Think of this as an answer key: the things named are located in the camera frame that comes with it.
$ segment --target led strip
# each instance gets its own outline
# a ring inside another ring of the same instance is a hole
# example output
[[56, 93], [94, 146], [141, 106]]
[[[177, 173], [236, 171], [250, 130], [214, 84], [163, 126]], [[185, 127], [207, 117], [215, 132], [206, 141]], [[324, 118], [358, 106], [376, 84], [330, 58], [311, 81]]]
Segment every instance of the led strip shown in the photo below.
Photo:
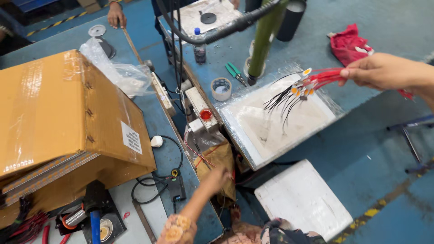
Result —
[[4, 206], [12, 205], [20, 197], [35, 192], [98, 156], [98, 153], [79, 152], [51, 161], [34, 172], [6, 185], [2, 189], [3, 195], [6, 194], [6, 205]]

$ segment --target blue workbench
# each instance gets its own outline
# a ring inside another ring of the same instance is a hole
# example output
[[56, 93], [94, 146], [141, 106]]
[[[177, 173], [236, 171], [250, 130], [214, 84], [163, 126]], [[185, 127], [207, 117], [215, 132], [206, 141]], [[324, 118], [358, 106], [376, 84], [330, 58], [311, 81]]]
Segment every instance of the blue workbench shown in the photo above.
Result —
[[[79, 49], [81, 44], [85, 43], [90, 36], [88, 30], [90, 27], [102, 24], [106, 26], [107, 31], [102, 36], [108, 41], [109, 44], [116, 49], [116, 56], [112, 59], [114, 62], [130, 63], [138, 65], [139, 61], [134, 55], [127, 39], [121, 29], [113, 29], [107, 23], [107, 18], [101, 17], [81, 26], [72, 28], [68, 31], [62, 32], [50, 38], [44, 39], [15, 52], [0, 56], [0, 69], [5, 69], [15, 65], [19, 65], [28, 61], [50, 56], [56, 53], [71, 49]], [[134, 102], [143, 111], [145, 124], [148, 129], [149, 136], [154, 135], [167, 135], [174, 138], [178, 143], [177, 132], [174, 131], [171, 122], [160, 105], [156, 94], [135, 97]], [[164, 145], [160, 148], [153, 149], [155, 163], [157, 165], [157, 173], [160, 175], [167, 175], [173, 168], [178, 166], [180, 160], [180, 153], [173, 142], [166, 140]], [[176, 204], [177, 212], [179, 212], [191, 198], [193, 192], [199, 185], [199, 180], [193, 170], [188, 158], [184, 154], [184, 162], [180, 168], [181, 175], [183, 176], [187, 200], [178, 202]], [[141, 193], [141, 186], [138, 186], [135, 195], [141, 200], [149, 199], [150, 196]], [[164, 191], [161, 195], [161, 201], [167, 216], [173, 213], [173, 204], [170, 201], [169, 191]], [[135, 210], [131, 210], [131, 215], [137, 215]], [[197, 222], [197, 237], [195, 243], [206, 243], [217, 238], [223, 232], [221, 222], [211, 204], [208, 202]]]
[[[327, 34], [344, 31], [347, 25], [353, 23], [358, 24], [359, 35], [368, 39], [368, 45], [377, 52], [422, 60], [434, 50], [432, 41], [434, 32], [421, 28], [425, 24], [434, 22], [433, 1], [355, 0], [349, 3], [344, 0], [310, 0], [307, 5], [294, 38], [290, 42], [275, 40], [272, 44], [266, 60], [264, 77], [259, 79], [254, 87], [261, 87], [281, 77], [279, 70], [293, 63], [305, 69], [342, 67], [331, 52]], [[160, 23], [164, 29], [169, 29], [162, 17], [160, 17]], [[190, 67], [195, 79], [215, 108], [220, 107], [222, 103], [215, 100], [211, 94], [210, 83], [215, 78], [225, 77], [231, 81], [232, 96], [246, 89], [228, 73], [224, 64], [231, 62], [239, 70], [243, 70], [255, 30], [255, 25], [253, 25], [242, 33], [235, 33], [208, 45], [205, 65], [196, 64], [191, 44], [183, 45], [185, 63]], [[373, 89], [357, 87], [352, 82], [344, 87], [330, 84], [324, 86], [322, 91], [342, 109], [342, 114], [348, 113], [380, 94]], [[250, 161], [249, 153], [246, 151], [243, 153]]]

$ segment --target yellow and black hazard tape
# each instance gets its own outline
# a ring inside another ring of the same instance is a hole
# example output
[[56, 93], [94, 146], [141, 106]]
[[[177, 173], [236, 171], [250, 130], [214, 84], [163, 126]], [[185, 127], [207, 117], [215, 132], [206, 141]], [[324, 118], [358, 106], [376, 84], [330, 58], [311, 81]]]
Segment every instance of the yellow and black hazard tape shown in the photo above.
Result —
[[[432, 158], [429, 164], [434, 163], [434, 158]], [[329, 243], [330, 244], [340, 244], [344, 242], [348, 236], [354, 234], [356, 230], [365, 225], [370, 219], [372, 219], [376, 214], [378, 214], [387, 204], [395, 200], [398, 196], [408, 193], [408, 187], [418, 178], [422, 177], [429, 170], [425, 169], [418, 172], [416, 175], [412, 175], [407, 178], [404, 182], [398, 185], [394, 191], [385, 195], [382, 199], [378, 200], [374, 205], [372, 205], [362, 216], [356, 218], [347, 228], [345, 228], [341, 233], [335, 236]]]
[[51, 27], [53, 27], [53, 26], [58, 26], [58, 25], [60, 25], [60, 24], [62, 24], [62, 23], [65, 23], [66, 21], [73, 20], [73, 19], [78, 18], [78, 17], [80, 17], [80, 16], [83, 16], [83, 15], [85, 15], [85, 14], [87, 14], [87, 12], [83, 12], [83, 13], [79, 13], [79, 14], [77, 14], [77, 15], [71, 16], [71, 17], [69, 17], [69, 18], [67, 18], [67, 19], [64, 19], [64, 20], [58, 21], [58, 22], [56, 22], [56, 23], [54, 23], [54, 24], [51, 24], [51, 25], [49, 25], [49, 26], [47, 26], [47, 27], [44, 27], [44, 28], [42, 28], [42, 29], [39, 29], [39, 30], [35, 30], [35, 31], [32, 31], [32, 32], [29, 32], [29, 33], [27, 34], [27, 36], [31, 36], [31, 35], [33, 35], [33, 34], [35, 34], [35, 33], [38, 33], [38, 32], [41, 31], [41, 30], [46, 30], [46, 29], [49, 29], [49, 28], [51, 28]]

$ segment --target plastic bag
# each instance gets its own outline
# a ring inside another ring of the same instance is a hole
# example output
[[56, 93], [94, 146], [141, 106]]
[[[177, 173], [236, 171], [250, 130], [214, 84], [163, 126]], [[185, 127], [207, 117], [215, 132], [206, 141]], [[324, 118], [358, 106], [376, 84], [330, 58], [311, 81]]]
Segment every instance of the plastic bag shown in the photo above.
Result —
[[129, 98], [155, 93], [147, 90], [152, 77], [146, 65], [112, 63], [94, 37], [82, 44], [79, 51]]

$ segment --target green-handled pliers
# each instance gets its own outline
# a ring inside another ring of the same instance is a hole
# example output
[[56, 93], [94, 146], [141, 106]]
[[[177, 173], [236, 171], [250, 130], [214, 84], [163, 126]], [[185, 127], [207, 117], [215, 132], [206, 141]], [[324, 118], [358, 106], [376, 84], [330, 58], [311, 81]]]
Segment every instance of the green-handled pliers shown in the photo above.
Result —
[[232, 77], [239, 80], [241, 82], [241, 84], [243, 84], [244, 86], [247, 86], [246, 81], [241, 76], [241, 72], [231, 62], [227, 62], [227, 64], [225, 64], [225, 66], [226, 66], [226, 69], [229, 71], [229, 73], [232, 75]]

